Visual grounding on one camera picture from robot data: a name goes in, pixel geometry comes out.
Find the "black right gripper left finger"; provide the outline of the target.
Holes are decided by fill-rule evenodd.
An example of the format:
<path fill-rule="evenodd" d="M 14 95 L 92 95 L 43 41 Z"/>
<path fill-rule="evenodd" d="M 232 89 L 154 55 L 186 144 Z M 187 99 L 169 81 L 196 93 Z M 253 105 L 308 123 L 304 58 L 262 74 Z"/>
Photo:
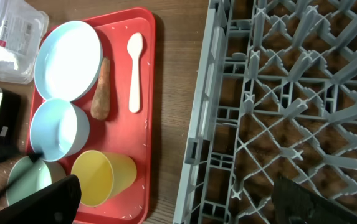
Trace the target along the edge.
<path fill-rule="evenodd" d="M 0 210 L 0 223 L 72 223 L 81 196 L 78 177 L 68 175 Z"/>

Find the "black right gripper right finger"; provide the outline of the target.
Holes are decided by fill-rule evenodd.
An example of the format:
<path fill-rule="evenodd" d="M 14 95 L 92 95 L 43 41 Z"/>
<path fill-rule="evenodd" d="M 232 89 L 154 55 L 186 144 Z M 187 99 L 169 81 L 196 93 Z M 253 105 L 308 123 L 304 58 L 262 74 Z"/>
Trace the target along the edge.
<path fill-rule="evenodd" d="M 280 176 L 274 182 L 272 203 L 278 223 L 357 224 L 357 215 Z"/>

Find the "light green bowl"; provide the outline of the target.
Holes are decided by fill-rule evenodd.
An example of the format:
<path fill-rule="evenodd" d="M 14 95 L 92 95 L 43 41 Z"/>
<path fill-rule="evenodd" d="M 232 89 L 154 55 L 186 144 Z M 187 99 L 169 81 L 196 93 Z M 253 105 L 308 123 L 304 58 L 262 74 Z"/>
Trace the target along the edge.
<path fill-rule="evenodd" d="M 58 162 L 39 159 L 33 163 L 28 156 L 23 157 L 14 164 L 9 174 L 7 183 L 16 179 L 17 182 L 6 192 L 7 204 L 11 206 L 65 176 L 66 173 Z"/>

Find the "yellow plastic cup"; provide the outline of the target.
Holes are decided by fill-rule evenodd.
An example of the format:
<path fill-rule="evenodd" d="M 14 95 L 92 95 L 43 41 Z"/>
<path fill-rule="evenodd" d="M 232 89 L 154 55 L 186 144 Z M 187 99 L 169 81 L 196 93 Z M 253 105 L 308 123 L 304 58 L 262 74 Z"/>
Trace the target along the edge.
<path fill-rule="evenodd" d="M 97 207 L 130 187 L 136 179 L 137 168 L 127 155 L 89 150 L 76 158 L 71 174 L 79 179 L 81 203 Z"/>

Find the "light blue bowl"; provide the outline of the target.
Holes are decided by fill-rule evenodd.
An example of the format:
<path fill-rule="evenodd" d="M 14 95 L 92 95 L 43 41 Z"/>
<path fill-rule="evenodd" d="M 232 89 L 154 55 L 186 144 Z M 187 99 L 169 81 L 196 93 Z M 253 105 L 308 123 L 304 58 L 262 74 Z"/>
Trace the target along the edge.
<path fill-rule="evenodd" d="M 79 152 L 90 132 L 88 116 L 71 102 L 53 98 L 36 110 L 29 139 L 32 149 L 45 161 L 54 162 Z"/>

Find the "orange carrot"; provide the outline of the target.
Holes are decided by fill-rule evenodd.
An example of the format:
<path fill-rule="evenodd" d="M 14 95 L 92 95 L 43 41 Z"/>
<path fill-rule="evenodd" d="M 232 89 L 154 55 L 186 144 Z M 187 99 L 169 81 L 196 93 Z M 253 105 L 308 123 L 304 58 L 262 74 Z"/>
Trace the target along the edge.
<path fill-rule="evenodd" d="M 104 57 L 90 113 L 97 120 L 105 120 L 110 112 L 110 60 Z"/>

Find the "white plastic spoon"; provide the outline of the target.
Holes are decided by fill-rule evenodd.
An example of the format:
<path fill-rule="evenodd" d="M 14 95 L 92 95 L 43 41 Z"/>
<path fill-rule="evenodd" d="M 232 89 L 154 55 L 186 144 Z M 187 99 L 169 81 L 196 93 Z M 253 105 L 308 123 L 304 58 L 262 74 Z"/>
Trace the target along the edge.
<path fill-rule="evenodd" d="M 140 110 L 140 69 L 139 61 L 143 50 L 142 35 L 137 32 L 133 34 L 127 44 L 127 51 L 132 59 L 131 83 L 129 95 L 129 110 L 137 113 Z"/>

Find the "grey dishwasher rack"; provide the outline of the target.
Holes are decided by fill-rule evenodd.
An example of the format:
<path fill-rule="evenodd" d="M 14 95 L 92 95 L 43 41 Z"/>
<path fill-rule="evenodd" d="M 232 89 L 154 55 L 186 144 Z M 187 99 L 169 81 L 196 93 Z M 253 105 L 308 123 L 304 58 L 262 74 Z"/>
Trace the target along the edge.
<path fill-rule="evenodd" d="M 357 215 L 357 1 L 210 1 L 175 223 L 276 223 L 284 176 Z"/>

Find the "red plastic tray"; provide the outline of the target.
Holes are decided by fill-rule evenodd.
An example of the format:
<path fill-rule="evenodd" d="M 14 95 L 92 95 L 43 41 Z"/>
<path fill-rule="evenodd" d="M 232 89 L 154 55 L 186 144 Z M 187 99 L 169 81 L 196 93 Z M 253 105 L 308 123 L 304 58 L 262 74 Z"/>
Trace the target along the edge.
<path fill-rule="evenodd" d="M 151 132 L 153 113 L 156 22 L 153 14 L 141 7 L 87 18 L 97 32 L 104 54 L 111 61 L 111 103 L 105 121 L 89 118 L 90 134 L 84 150 L 116 152 L 130 156 L 137 167 L 134 183 L 97 207 L 80 205 L 76 223 L 142 223 L 150 201 Z M 128 109 L 131 83 L 129 38 L 143 36 L 140 57 L 141 109 Z"/>

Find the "light blue plate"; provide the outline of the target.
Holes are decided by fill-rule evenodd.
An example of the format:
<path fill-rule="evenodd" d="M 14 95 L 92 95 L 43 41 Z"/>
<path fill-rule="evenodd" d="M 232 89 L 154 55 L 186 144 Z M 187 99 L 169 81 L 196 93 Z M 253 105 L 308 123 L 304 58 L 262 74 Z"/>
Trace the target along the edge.
<path fill-rule="evenodd" d="M 34 65 L 40 96 L 75 101 L 95 84 L 103 48 L 95 29 L 84 21 L 69 21 L 43 41 Z"/>

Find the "clear plastic storage bin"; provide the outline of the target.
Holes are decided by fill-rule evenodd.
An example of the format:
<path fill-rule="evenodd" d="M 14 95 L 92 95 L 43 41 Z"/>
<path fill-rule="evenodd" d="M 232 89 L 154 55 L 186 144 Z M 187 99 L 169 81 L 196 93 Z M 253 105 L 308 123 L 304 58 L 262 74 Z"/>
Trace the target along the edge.
<path fill-rule="evenodd" d="M 32 81 L 35 59 L 48 25 L 48 15 L 24 0 L 0 0 L 0 82 Z"/>

